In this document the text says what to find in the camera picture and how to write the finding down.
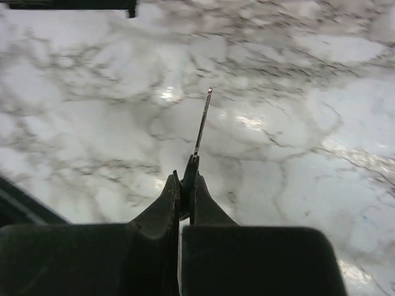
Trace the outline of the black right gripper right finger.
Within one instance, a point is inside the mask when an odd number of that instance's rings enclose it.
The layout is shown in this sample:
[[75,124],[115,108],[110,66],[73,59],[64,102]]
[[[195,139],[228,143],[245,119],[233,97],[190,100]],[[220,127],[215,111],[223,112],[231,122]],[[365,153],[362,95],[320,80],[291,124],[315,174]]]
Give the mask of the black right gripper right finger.
[[183,229],[183,295],[346,295],[332,245],[313,228],[239,226],[196,183]]

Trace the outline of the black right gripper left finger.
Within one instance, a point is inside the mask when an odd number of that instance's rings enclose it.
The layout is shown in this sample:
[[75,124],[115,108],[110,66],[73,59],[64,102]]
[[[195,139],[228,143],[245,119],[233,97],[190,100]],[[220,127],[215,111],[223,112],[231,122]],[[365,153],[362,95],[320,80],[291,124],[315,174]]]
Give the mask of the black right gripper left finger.
[[2,295],[178,295],[180,182],[127,223],[70,224],[1,180]]

